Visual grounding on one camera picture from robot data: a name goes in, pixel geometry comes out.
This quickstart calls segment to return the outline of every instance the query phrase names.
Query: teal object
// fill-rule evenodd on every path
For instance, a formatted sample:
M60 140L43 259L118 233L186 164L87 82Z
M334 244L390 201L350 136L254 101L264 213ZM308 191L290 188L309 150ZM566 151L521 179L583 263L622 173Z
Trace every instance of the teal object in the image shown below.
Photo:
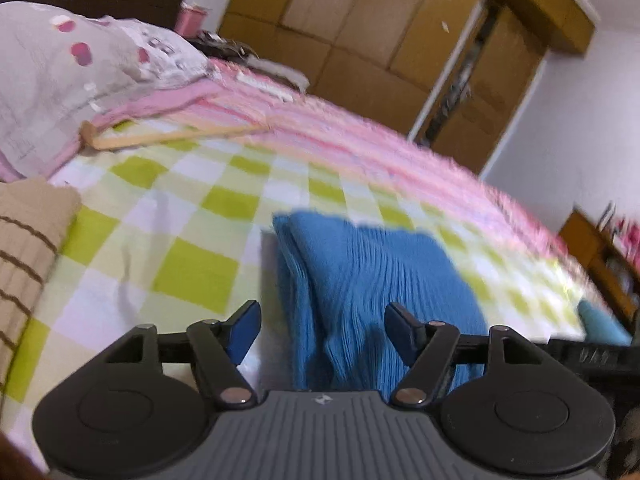
M608 312L595 308L590 301L581 300L578 304L578 316L587 333L585 341L589 343L629 346L631 334Z

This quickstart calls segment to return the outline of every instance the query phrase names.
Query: beige blanket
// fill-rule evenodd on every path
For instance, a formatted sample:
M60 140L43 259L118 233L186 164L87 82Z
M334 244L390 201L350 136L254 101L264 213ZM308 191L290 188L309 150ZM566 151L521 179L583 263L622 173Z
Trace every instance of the beige blanket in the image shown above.
M43 178L0 184L0 400L20 336L79 207L75 189Z

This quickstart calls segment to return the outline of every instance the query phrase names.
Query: pink container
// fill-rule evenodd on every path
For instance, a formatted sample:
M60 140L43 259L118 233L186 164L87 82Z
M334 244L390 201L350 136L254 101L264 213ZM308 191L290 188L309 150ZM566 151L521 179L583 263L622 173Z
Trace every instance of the pink container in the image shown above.
M174 31L183 38L195 38L202 28L202 22L207 17L207 11L201 7L191 7L182 4Z

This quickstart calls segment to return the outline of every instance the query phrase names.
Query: green and white checkered sheet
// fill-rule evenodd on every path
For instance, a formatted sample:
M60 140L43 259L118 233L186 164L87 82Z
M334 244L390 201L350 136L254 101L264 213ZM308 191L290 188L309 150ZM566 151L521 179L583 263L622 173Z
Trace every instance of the green and white checkered sheet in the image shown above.
M77 187L82 209L18 349L1 420L37 461L30 420L42 396L142 322L180 332L257 299L263 330L241 369L254 386L288 385L276 212L313 208L425 230L473 288L489 324L529 338L583 336L574 311L582 291L555 262L493 247L433 206L265 149L201 139L79 155L53 181Z

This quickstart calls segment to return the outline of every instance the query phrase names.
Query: folded blue cloth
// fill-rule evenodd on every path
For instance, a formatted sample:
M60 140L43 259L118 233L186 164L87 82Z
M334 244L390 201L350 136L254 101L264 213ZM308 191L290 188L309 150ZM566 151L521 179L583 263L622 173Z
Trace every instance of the folded blue cloth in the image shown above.
M388 398L407 371L385 335L392 301L421 321L487 334L473 292L427 234L306 211L275 216L273 225L295 388L373 389ZM481 366L458 366L453 387L481 374Z
M578 316L584 326L589 343L629 346L631 334L625 330L620 322L608 312L595 308L589 301L580 300Z

